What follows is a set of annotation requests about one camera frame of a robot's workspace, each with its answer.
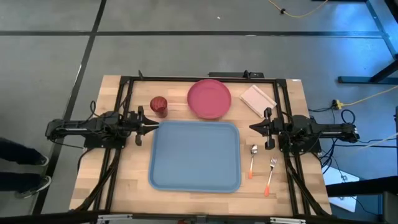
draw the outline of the floor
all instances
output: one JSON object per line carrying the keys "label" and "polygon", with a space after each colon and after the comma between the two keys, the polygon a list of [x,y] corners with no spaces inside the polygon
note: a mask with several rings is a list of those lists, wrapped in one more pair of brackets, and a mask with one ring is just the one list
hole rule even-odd
{"label": "floor", "polygon": [[[0,30],[91,30],[100,2],[0,0]],[[307,0],[275,2],[295,14],[319,5]],[[371,2],[398,50],[396,21],[384,1]],[[311,16],[293,19],[279,15],[266,0],[108,0],[98,30],[378,31],[363,3],[329,2]],[[50,120],[61,118],[65,111],[87,42],[87,36],[0,36],[0,136],[50,154],[52,144],[44,138],[44,130]],[[342,85],[336,78],[371,76],[392,61],[385,42],[376,38],[96,37],[72,119],[85,119],[90,114],[89,104],[96,99],[103,75],[137,75],[140,69],[147,76],[205,77],[208,72],[247,69],[263,72],[269,78],[302,79],[308,107],[322,108],[333,99],[349,103],[390,88]],[[397,95],[391,91],[350,107],[361,139],[384,138],[396,132],[393,114],[398,106]],[[313,115],[319,123],[333,121],[330,112]],[[336,122],[342,122],[339,114]],[[81,145],[83,140],[66,138],[65,142]],[[322,141],[324,149],[330,144]],[[44,213],[68,210],[80,154],[79,149],[63,147]],[[394,149],[356,152],[354,148],[336,147],[335,157],[341,170],[364,179],[397,174]],[[44,171],[4,160],[0,161],[0,169]],[[27,215],[34,200],[16,200],[12,193],[1,192],[0,216]]]}

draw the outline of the jeans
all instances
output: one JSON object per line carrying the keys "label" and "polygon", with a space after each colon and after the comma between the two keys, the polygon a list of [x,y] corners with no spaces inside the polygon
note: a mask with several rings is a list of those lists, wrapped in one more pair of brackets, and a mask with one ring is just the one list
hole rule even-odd
{"label": "jeans", "polygon": [[[0,137],[0,158],[21,165],[34,165],[42,155],[35,149]],[[25,192],[40,184],[39,174],[17,174],[0,172],[0,191]]]}

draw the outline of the blue plastic tray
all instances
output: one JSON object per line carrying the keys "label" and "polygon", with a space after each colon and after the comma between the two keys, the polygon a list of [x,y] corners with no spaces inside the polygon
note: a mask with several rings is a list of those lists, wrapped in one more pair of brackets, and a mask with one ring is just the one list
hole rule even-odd
{"label": "blue plastic tray", "polygon": [[225,122],[160,123],[152,144],[149,183],[158,190],[236,191],[241,185],[238,129]]}

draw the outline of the shoe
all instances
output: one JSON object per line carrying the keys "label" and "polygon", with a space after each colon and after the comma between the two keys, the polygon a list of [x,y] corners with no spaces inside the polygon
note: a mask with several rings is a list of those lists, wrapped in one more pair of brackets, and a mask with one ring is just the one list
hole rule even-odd
{"label": "shoe", "polygon": [[39,161],[35,163],[36,166],[47,166],[49,163],[49,158],[47,156],[43,156],[40,158]]}
{"label": "shoe", "polygon": [[50,176],[44,176],[42,177],[42,180],[40,181],[40,184],[36,187],[33,187],[25,192],[15,192],[15,197],[19,198],[19,199],[25,199],[25,198],[29,198],[37,193],[39,193],[40,191],[46,189],[47,187],[50,186],[51,184],[51,177]]}

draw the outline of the pink plate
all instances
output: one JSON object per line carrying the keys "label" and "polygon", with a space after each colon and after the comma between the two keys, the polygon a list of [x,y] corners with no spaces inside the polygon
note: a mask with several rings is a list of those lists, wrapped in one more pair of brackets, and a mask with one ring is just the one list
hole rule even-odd
{"label": "pink plate", "polygon": [[231,106],[231,93],[217,80],[200,80],[188,92],[188,106],[200,118],[216,119]]}

